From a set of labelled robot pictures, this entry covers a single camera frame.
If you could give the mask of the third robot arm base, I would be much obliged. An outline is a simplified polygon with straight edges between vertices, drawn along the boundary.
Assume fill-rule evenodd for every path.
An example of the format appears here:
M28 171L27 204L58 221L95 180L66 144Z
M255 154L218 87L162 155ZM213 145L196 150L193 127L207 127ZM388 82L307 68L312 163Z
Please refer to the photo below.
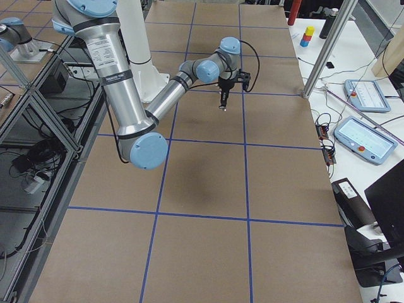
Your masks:
M39 63L45 56L25 24L17 17L1 20L1 47L18 63Z

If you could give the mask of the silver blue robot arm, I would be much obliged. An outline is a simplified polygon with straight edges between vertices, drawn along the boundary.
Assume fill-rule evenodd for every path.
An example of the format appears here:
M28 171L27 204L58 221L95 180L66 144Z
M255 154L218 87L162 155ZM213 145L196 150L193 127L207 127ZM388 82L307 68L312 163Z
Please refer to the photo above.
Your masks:
M54 1L54 29L79 37L90 53L98 81L104 88L118 121L117 145L123 159L151 170L167 156L168 144L155 132L163 118L197 80L234 81L238 73L241 42L225 37L207 58L186 61L179 72L144 107L138 93L132 54L149 64L150 51L141 4L137 1Z

